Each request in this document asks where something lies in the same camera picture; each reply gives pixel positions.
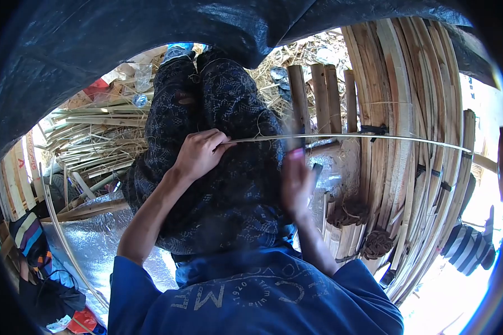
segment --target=person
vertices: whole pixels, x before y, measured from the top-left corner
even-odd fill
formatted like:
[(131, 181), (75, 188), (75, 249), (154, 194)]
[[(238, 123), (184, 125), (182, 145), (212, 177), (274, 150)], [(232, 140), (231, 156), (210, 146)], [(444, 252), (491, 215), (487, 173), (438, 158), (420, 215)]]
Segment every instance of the person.
[(440, 255), (448, 259), (450, 264), (466, 276), (471, 275), (479, 264), (484, 270), (489, 270), (496, 259), (496, 249), (492, 243), (493, 205), (490, 207), (490, 215), (484, 225), (484, 231), (477, 231), (472, 226), (462, 223), (461, 215), (473, 195), (475, 184), (475, 176), (470, 173), (466, 195), (460, 207), (460, 215), (440, 252)]
[[(399, 310), (361, 260), (340, 268), (315, 228), (304, 150), (230, 142), (281, 131), (251, 77), (215, 49), (195, 72), (190, 50), (170, 46), (154, 80), (149, 148), (124, 191), (137, 211), (114, 260), (108, 333), (401, 334)], [(190, 128), (199, 115), (211, 129)], [(179, 289), (158, 291), (142, 268), (154, 245), (172, 252)]]

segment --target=wrist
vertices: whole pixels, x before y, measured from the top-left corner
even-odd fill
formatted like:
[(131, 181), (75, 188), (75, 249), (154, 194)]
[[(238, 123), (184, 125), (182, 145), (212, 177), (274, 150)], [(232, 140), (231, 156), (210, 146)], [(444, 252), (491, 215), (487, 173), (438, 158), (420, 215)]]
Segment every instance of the wrist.
[(292, 219), (298, 227), (311, 226), (313, 223), (313, 216), (311, 215), (311, 211), (309, 211), (308, 208), (294, 213), (292, 215)]
[(176, 185), (189, 187), (194, 181), (196, 181), (196, 179), (191, 177), (189, 173), (186, 173), (183, 169), (175, 165), (172, 166), (164, 176), (166, 175)]

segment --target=twine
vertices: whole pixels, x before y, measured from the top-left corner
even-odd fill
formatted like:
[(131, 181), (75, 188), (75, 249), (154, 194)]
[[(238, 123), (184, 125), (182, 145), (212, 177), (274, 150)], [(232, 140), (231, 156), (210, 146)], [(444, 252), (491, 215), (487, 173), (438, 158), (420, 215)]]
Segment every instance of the twine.
[(366, 259), (378, 259), (387, 254), (393, 248), (393, 240), (389, 238), (387, 231), (371, 231), (362, 251)]
[(337, 207), (334, 214), (327, 218), (329, 224), (333, 224), (337, 228), (355, 224), (367, 223), (369, 217), (369, 209), (367, 206), (357, 200), (347, 200), (341, 207)]

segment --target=red plastic bag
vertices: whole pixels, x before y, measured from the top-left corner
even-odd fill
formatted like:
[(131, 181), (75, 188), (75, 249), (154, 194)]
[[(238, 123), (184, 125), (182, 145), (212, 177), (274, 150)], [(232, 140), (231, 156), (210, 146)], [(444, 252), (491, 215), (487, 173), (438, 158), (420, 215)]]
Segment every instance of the red plastic bag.
[[(73, 318), (84, 325), (84, 327), (86, 327), (89, 331), (93, 331), (97, 326), (97, 320), (95, 319), (95, 316), (87, 307), (84, 308), (84, 310), (81, 312), (74, 312)], [(74, 332), (75, 334), (87, 333), (87, 330), (85, 330), (75, 320), (71, 320), (71, 322), (69, 322), (67, 329)]]

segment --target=blue t-shirt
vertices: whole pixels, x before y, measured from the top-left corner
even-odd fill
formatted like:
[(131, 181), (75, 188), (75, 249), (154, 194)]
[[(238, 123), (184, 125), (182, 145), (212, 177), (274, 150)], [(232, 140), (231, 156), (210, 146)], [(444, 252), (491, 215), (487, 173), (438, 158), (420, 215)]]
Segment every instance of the blue t-shirt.
[(333, 278), (286, 247), (233, 251), (187, 267), (161, 293), (127, 258), (114, 260), (108, 334), (402, 334), (403, 320), (362, 263)]

